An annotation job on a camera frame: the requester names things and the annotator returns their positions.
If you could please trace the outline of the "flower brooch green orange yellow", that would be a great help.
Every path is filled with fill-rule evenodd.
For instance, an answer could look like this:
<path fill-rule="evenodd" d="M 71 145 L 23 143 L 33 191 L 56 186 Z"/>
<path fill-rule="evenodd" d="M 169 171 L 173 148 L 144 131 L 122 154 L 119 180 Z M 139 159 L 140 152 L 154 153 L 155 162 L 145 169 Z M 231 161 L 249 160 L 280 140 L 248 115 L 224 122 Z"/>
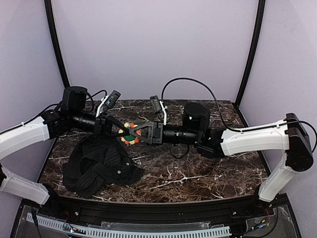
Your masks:
<path fill-rule="evenodd" d="M 138 125 L 132 122 L 126 122 L 124 124 L 126 128 L 135 128 Z M 140 139 L 134 135 L 125 135 L 120 137 L 121 141 L 124 142 L 126 145 L 134 145 L 140 142 Z"/>

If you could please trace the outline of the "black pinstriped shirt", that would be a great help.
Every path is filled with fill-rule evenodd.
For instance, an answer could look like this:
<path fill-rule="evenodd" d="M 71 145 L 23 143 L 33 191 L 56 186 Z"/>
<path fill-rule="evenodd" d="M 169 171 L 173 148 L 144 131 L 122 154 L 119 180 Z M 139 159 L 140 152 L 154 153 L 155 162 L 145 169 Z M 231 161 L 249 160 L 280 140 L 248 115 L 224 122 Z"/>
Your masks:
<path fill-rule="evenodd" d="M 144 171 L 116 138 L 88 135 L 76 144 L 62 166 L 62 183 L 68 191 L 87 199 L 104 184 L 134 184 Z"/>

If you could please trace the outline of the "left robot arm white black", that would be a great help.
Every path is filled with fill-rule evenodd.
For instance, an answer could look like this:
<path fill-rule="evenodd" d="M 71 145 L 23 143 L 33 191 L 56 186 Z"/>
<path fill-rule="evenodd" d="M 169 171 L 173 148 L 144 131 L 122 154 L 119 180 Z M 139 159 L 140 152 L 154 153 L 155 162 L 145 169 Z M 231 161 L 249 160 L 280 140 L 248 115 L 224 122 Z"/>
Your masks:
<path fill-rule="evenodd" d="M 61 102 L 54 109 L 46 108 L 34 118 L 0 133 L 1 159 L 32 144 L 59 137 L 73 128 L 97 135 L 111 135 L 111 126 L 115 125 L 127 135 L 129 130 L 119 120 L 107 114 L 107 110 L 114 107 L 120 95 L 115 90 L 110 95 L 105 95 L 98 107 L 91 107 L 92 111 L 96 110 L 93 115 L 83 111 L 86 100 L 92 98 L 87 88 L 66 87 Z M 18 176 L 5 167 L 0 168 L 0 190 L 39 205 L 47 204 L 54 197 L 53 189 Z"/>

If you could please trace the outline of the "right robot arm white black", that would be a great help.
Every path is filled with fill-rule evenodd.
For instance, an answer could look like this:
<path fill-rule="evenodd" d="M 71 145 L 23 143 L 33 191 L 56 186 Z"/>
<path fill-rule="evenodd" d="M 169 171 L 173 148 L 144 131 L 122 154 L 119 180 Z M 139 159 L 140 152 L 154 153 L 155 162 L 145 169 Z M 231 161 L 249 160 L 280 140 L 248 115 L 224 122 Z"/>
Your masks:
<path fill-rule="evenodd" d="M 184 107 L 181 126 L 147 122 L 129 128 L 129 133 L 152 145 L 194 145 L 199 154 L 211 159 L 252 151 L 283 151 L 279 164 L 255 191 L 255 199 L 263 203 L 270 203 L 296 174 L 313 165 L 315 147 L 303 127 L 305 122 L 294 113 L 271 124 L 247 128 L 211 129 L 209 122 L 210 110 L 191 102 Z"/>

